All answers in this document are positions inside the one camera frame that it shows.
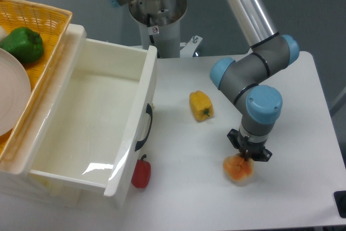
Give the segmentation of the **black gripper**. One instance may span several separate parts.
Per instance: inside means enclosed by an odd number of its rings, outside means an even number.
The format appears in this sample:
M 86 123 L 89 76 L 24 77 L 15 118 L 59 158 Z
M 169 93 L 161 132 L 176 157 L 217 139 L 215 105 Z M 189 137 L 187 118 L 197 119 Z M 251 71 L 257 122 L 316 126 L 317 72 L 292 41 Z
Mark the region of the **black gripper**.
M 233 147 L 239 151 L 240 157 L 246 158 L 247 161 L 252 159 L 254 161 L 268 162 L 272 157 L 272 152 L 265 147 L 266 136 L 255 136 L 240 129 L 231 129 L 227 137 Z

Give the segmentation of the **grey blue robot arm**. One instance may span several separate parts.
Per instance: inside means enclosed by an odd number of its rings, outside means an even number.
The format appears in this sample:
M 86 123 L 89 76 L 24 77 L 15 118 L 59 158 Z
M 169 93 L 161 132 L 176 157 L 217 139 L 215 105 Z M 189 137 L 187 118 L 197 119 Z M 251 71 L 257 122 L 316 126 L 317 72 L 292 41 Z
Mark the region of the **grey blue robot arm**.
M 242 114 L 238 129 L 228 139 L 245 159 L 266 162 L 271 152 L 268 139 L 282 108 L 282 96 L 263 82 L 297 60 L 300 49 L 289 35 L 274 26 L 261 0 L 227 0 L 250 46 L 239 61 L 223 58 L 210 70 L 218 90 Z M 127 5 L 137 22 L 142 47 L 155 47 L 157 57 L 181 56 L 180 21 L 187 0 L 109 0 L 114 6 Z

